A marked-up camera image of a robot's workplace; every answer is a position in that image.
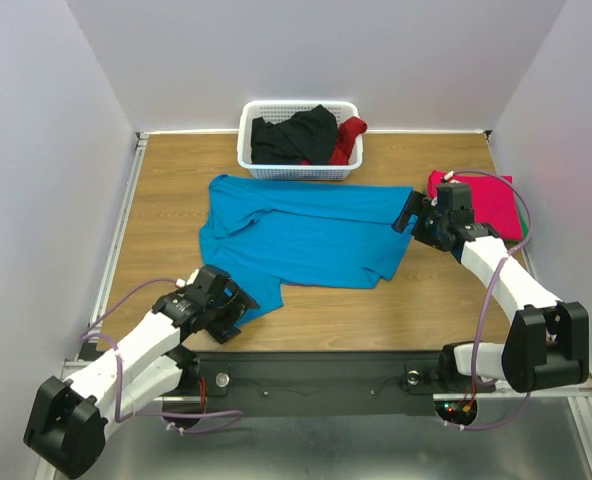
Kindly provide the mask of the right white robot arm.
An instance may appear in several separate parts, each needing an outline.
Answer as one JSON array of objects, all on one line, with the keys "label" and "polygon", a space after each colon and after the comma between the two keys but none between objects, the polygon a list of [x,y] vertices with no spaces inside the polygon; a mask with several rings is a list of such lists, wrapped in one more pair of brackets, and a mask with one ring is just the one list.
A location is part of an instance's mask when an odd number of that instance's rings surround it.
[{"label": "right white robot arm", "polygon": [[483,302],[496,301],[510,322],[502,344],[474,339],[444,346],[436,366],[442,387],[458,390],[470,380],[501,380],[528,393],[588,379],[587,310],[540,285],[490,224],[476,222],[468,185],[443,183],[434,198],[412,192],[392,227],[452,254],[486,287]]}]

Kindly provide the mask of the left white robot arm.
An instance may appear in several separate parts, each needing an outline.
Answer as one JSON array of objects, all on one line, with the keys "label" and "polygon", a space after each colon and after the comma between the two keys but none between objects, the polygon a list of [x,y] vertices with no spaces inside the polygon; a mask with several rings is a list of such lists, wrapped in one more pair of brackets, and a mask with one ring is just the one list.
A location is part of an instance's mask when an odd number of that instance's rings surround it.
[{"label": "left white robot arm", "polygon": [[212,265],[195,270],[159,297],[123,339],[107,337],[110,348],[97,360],[40,385],[24,443],[67,478],[77,479],[94,465],[124,422],[149,415],[148,404],[159,396],[196,388],[197,412],[161,415],[169,428],[188,432],[187,421],[211,414],[207,376],[184,341],[206,331],[224,343],[239,334],[237,322],[258,306],[224,270]]}]

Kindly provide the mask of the blue t shirt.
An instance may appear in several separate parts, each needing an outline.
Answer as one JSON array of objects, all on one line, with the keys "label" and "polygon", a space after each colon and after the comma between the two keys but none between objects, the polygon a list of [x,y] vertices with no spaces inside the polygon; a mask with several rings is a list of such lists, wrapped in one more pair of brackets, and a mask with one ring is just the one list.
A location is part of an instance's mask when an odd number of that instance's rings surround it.
[{"label": "blue t shirt", "polygon": [[411,242],[392,224],[412,191],[220,175],[208,187],[202,260],[258,303],[243,323],[281,308],[285,285],[372,289],[395,276]]}]

